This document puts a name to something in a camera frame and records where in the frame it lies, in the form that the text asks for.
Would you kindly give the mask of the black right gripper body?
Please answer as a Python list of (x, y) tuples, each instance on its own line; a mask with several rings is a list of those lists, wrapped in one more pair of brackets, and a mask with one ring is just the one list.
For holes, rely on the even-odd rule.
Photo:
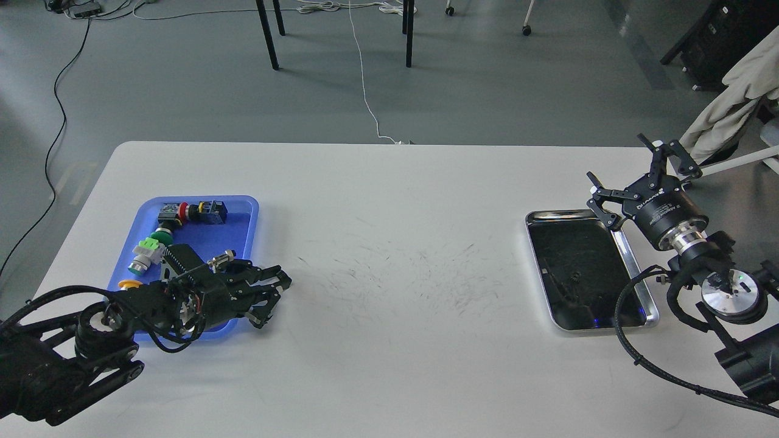
[(678, 178), (660, 177), (660, 182), (640, 178), (631, 185), (639, 198), (631, 200), (631, 219), (640, 232), (659, 251), (687, 251), (705, 240), (709, 224), (704, 215), (683, 190)]

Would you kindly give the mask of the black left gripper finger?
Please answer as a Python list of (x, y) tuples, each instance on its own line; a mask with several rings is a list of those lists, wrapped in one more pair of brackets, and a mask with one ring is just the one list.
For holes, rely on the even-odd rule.
[(273, 315), (284, 289), (281, 286), (241, 286), (234, 292), (234, 318), (246, 317), (262, 329)]
[(281, 266), (255, 266), (250, 260), (233, 260), (228, 263), (228, 281), (235, 285), (259, 287), (281, 287), (287, 290), (292, 285), (292, 278), (283, 271)]

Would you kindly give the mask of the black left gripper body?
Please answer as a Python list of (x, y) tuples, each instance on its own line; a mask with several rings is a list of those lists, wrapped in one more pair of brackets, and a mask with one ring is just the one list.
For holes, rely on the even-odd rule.
[(194, 332), (203, 321), (204, 331), (209, 331), (244, 316), (231, 296), (234, 283), (225, 276), (225, 268), (235, 259), (236, 252), (231, 249), (205, 262), (187, 244), (168, 246), (163, 252), (161, 280), (173, 303), (167, 309), (170, 324), (161, 322), (159, 327), (169, 332)]

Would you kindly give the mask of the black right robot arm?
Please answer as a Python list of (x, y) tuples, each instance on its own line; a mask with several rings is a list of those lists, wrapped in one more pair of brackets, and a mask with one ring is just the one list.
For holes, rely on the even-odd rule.
[(680, 176), (687, 181), (699, 178), (701, 168), (678, 141), (638, 137), (652, 155), (648, 172), (621, 190), (604, 188), (588, 173), (593, 187), (587, 205), (608, 230), (616, 232), (625, 221), (632, 221), (654, 249), (673, 250), (676, 256), (668, 268), (653, 265), (632, 278), (618, 295), (614, 313), (620, 313), (627, 294), (642, 280), (668, 281), (669, 309), (688, 327), (718, 336), (724, 347), (715, 357), (741, 394), (705, 388), (654, 365), (629, 342), (618, 319), (616, 336), (635, 365), (660, 379), (724, 404), (776, 417), (772, 404), (778, 397), (777, 326), (738, 341), (724, 322), (754, 324), (766, 315), (770, 297), (777, 297), (777, 265), (766, 260), (759, 271), (737, 269), (731, 258), (734, 240), (726, 232), (706, 235), (709, 219), (683, 189)]

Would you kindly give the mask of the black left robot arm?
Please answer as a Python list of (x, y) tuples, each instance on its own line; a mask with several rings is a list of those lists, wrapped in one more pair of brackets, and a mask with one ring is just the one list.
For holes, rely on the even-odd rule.
[(139, 331), (175, 354), (234, 319), (261, 329), (290, 285), (280, 266), (233, 251), (205, 261), (178, 244), (163, 251), (156, 281), (48, 291), (2, 321), (2, 416), (58, 426), (142, 374)]

